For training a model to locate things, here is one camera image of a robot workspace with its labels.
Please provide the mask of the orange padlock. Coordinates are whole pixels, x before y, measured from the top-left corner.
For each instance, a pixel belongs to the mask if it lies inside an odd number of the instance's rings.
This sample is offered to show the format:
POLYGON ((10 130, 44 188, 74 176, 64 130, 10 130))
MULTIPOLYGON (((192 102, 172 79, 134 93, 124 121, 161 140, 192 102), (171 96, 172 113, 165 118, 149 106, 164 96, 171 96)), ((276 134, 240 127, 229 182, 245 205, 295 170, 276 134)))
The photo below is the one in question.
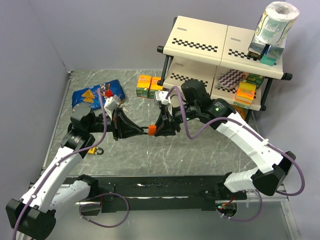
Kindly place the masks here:
POLYGON ((157 126, 156 125, 149 125, 148 126, 148 135, 149 136, 154 136, 157 131, 157 126))

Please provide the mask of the black-headed keys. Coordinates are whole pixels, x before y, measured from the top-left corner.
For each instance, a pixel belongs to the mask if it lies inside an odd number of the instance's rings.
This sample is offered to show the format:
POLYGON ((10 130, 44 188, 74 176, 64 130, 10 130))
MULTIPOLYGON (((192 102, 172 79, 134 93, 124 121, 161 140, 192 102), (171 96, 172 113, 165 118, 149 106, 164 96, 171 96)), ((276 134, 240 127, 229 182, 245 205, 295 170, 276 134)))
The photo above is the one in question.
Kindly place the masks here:
POLYGON ((143 135, 148 135, 149 134, 149 128, 147 126, 141 127, 140 130, 141 130, 143 135))

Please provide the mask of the yellow padlock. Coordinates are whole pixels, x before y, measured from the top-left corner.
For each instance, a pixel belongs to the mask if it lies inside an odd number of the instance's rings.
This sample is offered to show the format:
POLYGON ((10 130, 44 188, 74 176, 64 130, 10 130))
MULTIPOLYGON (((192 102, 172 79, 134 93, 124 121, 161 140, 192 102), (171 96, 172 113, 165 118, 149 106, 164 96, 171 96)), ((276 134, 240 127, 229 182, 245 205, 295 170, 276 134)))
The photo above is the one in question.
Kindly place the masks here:
POLYGON ((92 147, 87 151, 88 154, 91 155, 102 155, 104 153, 104 150, 98 146, 92 147))

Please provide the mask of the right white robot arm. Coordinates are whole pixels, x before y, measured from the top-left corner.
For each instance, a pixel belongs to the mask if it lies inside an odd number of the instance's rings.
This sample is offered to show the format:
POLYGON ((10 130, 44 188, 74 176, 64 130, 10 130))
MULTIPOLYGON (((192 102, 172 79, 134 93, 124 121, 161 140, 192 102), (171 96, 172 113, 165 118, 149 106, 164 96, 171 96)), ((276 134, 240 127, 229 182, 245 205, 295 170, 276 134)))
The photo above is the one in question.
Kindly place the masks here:
POLYGON ((273 196, 288 175, 294 155, 282 152, 260 136, 225 100, 211 99, 204 83, 191 79, 180 88, 174 86, 179 106, 173 107, 171 91, 158 91, 154 101, 160 108, 155 126, 149 128, 149 135, 174 136, 183 124, 189 139, 188 120, 199 119, 205 126, 218 131, 235 143, 256 164, 256 167, 242 172, 226 173, 218 193, 223 199, 230 199, 239 191, 257 190, 266 196, 273 196))

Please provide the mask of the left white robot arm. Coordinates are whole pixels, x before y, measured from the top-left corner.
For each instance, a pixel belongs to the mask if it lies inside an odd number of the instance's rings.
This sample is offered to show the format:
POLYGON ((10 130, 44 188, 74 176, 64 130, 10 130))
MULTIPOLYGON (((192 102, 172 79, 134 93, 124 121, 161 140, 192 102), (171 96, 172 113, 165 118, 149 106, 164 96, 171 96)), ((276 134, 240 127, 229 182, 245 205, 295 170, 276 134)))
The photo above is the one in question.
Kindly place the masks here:
POLYGON ((68 188, 59 190, 89 149, 102 142, 95 140, 94 133, 105 136, 111 132, 116 140, 145 134, 144 127, 132 122, 118 106, 103 108, 97 116, 89 104, 79 103, 73 108, 70 121, 69 130, 47 169, 19 200, 11 199, 5 207, 14 240, 18 232, 45 240, 65 209, 82 199, 93 201, 98 197, 99 181, 85 174, 68 188))

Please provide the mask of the right orange green box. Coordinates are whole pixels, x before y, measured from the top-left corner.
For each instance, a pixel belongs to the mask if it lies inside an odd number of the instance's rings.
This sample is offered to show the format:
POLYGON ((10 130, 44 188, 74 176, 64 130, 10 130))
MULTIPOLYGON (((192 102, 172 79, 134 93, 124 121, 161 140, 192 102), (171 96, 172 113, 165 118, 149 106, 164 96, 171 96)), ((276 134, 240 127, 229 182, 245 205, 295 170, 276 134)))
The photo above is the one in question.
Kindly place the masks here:
POLYGON ((163 90, 161 85, 158 85, 158 82, 161 80, 161 77, 152 76, 150 87, 149 87, 149 98, 154 99, 155 93, 163 90))

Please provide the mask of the orange green box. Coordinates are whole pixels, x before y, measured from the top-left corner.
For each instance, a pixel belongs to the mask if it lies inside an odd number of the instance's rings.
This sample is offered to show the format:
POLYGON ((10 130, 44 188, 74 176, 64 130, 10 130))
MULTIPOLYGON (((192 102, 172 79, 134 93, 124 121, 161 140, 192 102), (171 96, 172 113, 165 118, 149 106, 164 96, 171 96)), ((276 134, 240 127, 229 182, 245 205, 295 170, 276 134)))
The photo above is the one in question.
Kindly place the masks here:
POLYGON ((140 98, 149 98, 152 76, 140 75, 136 85, 136 96, 140 98))
POLYGON ((161 80, 161 77, 152 76, 150 87, 149 87, 149 98, 154 99, 155 93, 163 90, 161 85, 158 85, 158 82, 161 80))

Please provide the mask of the left orange green box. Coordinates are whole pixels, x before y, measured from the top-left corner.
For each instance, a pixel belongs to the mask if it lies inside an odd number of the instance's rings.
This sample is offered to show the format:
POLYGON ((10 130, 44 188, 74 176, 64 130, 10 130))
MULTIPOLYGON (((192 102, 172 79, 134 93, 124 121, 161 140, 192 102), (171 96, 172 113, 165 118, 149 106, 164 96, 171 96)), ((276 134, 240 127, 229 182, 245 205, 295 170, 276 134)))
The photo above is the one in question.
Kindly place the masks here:
POLYGON ((152 76, 140 75, 136 85, 136 96, 140 98, 149 98, 152 76))

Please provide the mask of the blue Doritos bag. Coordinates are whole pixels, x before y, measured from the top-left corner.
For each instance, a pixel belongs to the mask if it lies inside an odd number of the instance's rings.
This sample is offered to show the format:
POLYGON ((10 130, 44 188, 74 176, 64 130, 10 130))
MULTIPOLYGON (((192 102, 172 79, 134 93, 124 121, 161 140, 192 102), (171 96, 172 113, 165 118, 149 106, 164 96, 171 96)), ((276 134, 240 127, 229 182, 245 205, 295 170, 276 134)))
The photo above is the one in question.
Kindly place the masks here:
POLYGON ((107 81, 99 85, 86 87, 72 94, 71 105, 74 108, 80 103, 88 103, 93 110, 101 108, 98 90, 102 92, 102 102, 105 104, 107 97, 117 95, 121 100, 126 98, 125 92, 118 79, 107 81))

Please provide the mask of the orange Honey Dijon bag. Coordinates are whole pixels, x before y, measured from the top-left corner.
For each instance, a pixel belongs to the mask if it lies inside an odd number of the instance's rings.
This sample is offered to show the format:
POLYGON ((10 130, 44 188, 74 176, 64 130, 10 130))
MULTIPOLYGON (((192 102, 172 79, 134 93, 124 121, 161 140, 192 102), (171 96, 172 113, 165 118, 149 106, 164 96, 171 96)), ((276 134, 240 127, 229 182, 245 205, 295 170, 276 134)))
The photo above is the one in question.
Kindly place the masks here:
POLYGON ((248 110, 243 107, 237 106, 237 105, 233 105, 233 107, 240 114, 242 119, 247 121, 248 110))

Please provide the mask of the patterned oven mitt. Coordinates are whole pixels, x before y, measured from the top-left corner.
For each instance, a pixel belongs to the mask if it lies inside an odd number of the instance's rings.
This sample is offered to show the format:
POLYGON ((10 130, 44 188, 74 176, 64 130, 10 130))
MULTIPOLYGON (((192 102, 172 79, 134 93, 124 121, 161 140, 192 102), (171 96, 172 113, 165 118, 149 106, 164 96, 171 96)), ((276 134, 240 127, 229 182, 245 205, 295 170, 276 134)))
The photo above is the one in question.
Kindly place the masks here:
POLYGON ((239 85, 239 83, 244 80, 246 74, 243 71, 230 69, 227 73, 221 75, 217 79, 217 85, 214 87, 215 89, 233 89, 239 85))

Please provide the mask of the orange yellow sponge pack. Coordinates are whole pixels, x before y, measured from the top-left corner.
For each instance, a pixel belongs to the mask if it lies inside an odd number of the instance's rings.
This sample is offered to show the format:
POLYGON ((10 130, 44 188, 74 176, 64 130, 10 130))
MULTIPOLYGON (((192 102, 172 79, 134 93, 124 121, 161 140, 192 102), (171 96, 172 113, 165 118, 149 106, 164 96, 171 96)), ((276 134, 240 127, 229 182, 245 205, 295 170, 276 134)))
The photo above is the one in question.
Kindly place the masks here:
POLYGON ((233 104, 248 109, 254 100, 256 85, 241 81, 238 85, 233 104))

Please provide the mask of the beige tiered shelf rack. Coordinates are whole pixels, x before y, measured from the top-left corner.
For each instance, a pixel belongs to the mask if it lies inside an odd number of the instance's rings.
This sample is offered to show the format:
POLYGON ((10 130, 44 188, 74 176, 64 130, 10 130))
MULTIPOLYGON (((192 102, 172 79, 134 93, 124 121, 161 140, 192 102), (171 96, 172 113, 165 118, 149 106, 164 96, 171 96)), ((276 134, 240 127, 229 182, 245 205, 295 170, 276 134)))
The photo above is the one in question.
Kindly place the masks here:
POLYGON ((273 80, 291 80, 292 74, 283 71, 283 61, 273 66, 250 57, 248 47, 254 30, 228 26, 195 18, 177 16, 165 46, 157 51, 165 55, 160 86, 170 89, 197 79, 212 99, 222 98, 232 104, 237 87, 217 89, 218 78, 230 69, 266 77, 264 89, 256 90, 250 111, 264 111, 273 80))

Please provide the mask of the green box on shelf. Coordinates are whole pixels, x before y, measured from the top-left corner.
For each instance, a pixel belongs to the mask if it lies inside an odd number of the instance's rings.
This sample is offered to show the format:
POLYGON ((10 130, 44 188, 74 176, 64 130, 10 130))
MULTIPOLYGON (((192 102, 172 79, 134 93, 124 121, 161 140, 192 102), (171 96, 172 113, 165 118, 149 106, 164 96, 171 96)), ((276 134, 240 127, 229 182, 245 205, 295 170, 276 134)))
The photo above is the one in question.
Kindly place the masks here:
POLYGON ((250 84, 256 85, 256 88, 259 89, 263 84, 265 77, 263 75, 249 73, 245 80, 250 84))

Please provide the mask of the toilet paper roll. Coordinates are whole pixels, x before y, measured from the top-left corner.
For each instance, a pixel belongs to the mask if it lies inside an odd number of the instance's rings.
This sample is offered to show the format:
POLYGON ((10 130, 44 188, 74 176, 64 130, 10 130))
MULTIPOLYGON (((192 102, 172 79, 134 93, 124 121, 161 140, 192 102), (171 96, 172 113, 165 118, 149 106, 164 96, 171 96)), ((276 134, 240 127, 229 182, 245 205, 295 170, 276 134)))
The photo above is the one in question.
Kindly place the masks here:
POLYGON ((255 37, 264 44, 280 44, 299 15, 300 11, 291 3, 273 1, 263 12, 255 30, 255 37))

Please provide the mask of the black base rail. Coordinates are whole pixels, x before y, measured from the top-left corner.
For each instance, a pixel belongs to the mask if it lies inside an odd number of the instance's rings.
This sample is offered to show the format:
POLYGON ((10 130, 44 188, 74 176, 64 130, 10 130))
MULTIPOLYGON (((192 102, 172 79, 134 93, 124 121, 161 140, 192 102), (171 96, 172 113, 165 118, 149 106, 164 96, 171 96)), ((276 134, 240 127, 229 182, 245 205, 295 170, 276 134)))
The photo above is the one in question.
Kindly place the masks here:
POLYGON ((102 201, 102 213, 117 211, 215 211, 222 201, 247 199, 243 191, 230 192, 223 175, 97 176, 93 201, 102 201))

